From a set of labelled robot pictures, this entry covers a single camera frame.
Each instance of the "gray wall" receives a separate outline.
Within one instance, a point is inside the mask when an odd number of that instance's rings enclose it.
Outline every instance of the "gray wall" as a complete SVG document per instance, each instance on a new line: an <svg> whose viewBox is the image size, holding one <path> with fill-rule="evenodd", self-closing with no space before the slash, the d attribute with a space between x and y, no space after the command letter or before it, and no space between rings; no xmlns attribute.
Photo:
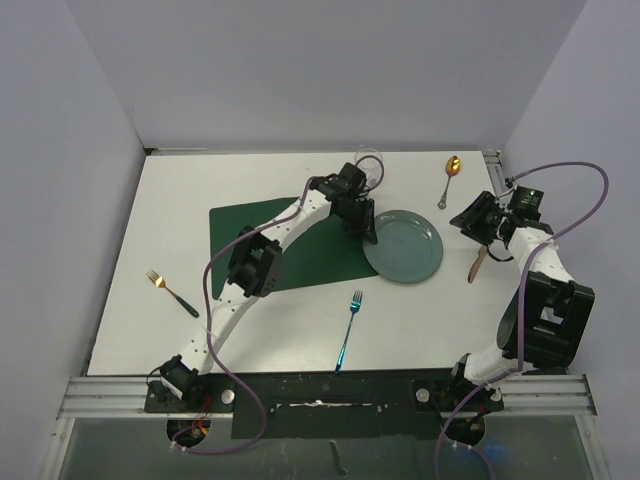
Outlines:
<svg viewBox="0 0 640 480"><path fill-rule="evenodd" d="M0 7L0 478L33 480L143 162L62 0Z"/></svg>
<svg viewBox="0 0 640 480"><path fill-rule="evenodd" d="M611 193L602 210L562 241L571 273L597 303L576 361L587 372L612 476L640 469L640 4L589 0L506 147L512 172L560 160L605 167ZM526 179L545 190L544 218L560 227L586 212L596 173L555 171Z"/></svg>
<svg viewBox="0 0 640 480"><path fill-rule="evenodd" d="M584 0L68 0L146 147L501 147Z"/></svg>

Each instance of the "fork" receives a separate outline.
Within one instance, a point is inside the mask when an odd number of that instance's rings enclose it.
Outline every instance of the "fork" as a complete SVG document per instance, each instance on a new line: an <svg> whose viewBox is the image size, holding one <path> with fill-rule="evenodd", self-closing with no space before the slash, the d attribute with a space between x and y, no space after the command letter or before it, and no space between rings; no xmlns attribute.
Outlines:
<svg viewBox="0 0 640 480"><path fill-rule="evenodd" d="M344 352L347 349L347 340L349 340L349 333L351 332L351 324L353 323L353 317L360 311L360 305L362 305L362 290L356 290L351 299L351 320L349 320L349 327L347 328L347 335L344 337L344 343L342 344L342 350L338 356L338 363L336 363L336 375L340 373L342 369L342 360L344 360Z"/></svg>
<svg viewBox="0 0 640 480"><path fill-rule="evenodd" d="M198 318L200 316L200 314L195 308L189 305L180 295L177 295L173 290L167 287L167 282L165 282L164 278L162 278L156 272L154 272L153 270L149 270L147 272L147 277L149 278L149 280L151 280L151 282L156 287L164 288L167 292L169 292L173 296L173 298L178 300L178 303L182 305L184 309L191 314L192 317Z"/></svg>

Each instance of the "green placemat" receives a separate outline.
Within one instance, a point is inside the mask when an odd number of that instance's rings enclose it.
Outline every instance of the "green placemat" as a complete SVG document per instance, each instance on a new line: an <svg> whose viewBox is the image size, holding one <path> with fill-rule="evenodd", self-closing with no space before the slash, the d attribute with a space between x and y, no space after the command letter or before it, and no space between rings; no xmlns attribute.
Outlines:
<svg viewBox="0 0 640 480"><path fill-rule="evenodd" d="M278 198L209 211L211 255L238 236L245 226L268 222L296 200ZM227 278L231 251L217 261L211 271L212 293L217 297ZM311 287L377 275L362 251L362 239L350 236L342 220L330 216L302 234L284 253L282 275L274 291Z"/></svg>

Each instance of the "gray plate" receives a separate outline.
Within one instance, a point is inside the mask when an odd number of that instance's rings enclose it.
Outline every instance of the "gray plate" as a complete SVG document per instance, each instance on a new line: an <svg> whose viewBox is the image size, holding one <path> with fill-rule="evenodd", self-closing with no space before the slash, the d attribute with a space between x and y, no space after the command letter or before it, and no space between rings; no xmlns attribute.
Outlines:
<svg viewBox="0 0 640 480"><path fill-rule="evenodd" d="M442 262L442 239L420 215L391 210L375 218L378 244L364 241L364 255L383 277L398 283L418 283L433 275Z"/></svg>

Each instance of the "silver spoon handle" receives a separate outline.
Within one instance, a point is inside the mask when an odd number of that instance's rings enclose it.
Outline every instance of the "silver spoon handle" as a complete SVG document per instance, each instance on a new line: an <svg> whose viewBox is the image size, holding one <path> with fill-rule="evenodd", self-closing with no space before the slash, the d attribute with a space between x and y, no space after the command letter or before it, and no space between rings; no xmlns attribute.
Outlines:
<svg viewBox="0 0 640 480"><path fill-rule="evenodd" d="M447 178L447 186L444 187L444 193L442 197L440 197L440 201L438 202L438 208L440 210L444 210L447 208L447 192L449 191L449 183L451 182L451 177Z"/></svg>

